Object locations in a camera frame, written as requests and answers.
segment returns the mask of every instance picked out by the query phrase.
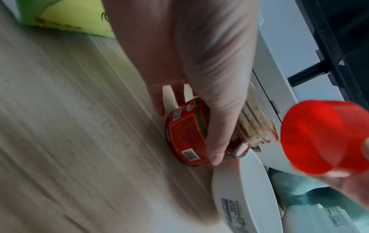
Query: white container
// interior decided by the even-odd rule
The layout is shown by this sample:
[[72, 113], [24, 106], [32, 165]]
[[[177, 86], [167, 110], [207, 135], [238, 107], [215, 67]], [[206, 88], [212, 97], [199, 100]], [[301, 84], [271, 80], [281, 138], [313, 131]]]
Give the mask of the white container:
[[284, 233], [360, 233], [346, 211], [320, 204], [291, 206], [282, 222]]
[[212, 193], [220, 217], [234, 233], [282, 233], [269, 177], [256, 154], [215, 167]]

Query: skin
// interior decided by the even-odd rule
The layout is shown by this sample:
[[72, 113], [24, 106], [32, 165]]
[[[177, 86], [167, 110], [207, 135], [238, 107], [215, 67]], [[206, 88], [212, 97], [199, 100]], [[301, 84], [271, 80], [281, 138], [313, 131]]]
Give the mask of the skin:
[[[178, 105], [184, 84], [210, 107], [206, 151], [224, 156], [247, 97], [257, 35], [258, 0], [103, 0], [123, 50], [145, 81], [156, 112], [165, 115], [162, 87]], [[369, 140], [363, 145], [369, 159]], [[369, 211], [369, 172], [314, 176]]]

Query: plastic bowl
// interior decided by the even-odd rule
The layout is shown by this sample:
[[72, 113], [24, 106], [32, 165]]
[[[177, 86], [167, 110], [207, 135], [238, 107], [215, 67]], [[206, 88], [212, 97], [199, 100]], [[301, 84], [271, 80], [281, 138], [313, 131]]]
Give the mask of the plastic bowl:
[[211, 189], [219, 216], [233, 232], [283, 232], [272, 184], [252, 150], [216, 166]]

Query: glass jar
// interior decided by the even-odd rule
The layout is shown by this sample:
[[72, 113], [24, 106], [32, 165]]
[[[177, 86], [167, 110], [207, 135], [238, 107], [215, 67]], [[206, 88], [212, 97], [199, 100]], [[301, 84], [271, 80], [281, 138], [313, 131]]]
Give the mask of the glass jar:
[[[210, 163], [206, 156], [210, 109], [194, 98], [169, 114], [165, 124], [167, 143], [172, 153], [188, 166]], [[224, 160], [240, 159], [258, 144], [278, 140], [278, 135], [252, 84], [237, 125], [224, 154]]]

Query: red lid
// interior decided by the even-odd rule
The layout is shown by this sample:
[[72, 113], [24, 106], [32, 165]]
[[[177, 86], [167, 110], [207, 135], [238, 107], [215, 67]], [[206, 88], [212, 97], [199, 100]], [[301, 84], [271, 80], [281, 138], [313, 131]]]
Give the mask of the red lid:
[[289, 161], [308, 174], [369, 169], [361, 145], [369, 138], [369, 112], [352, 102], [303, 101], [286, 114], [281, 144]]

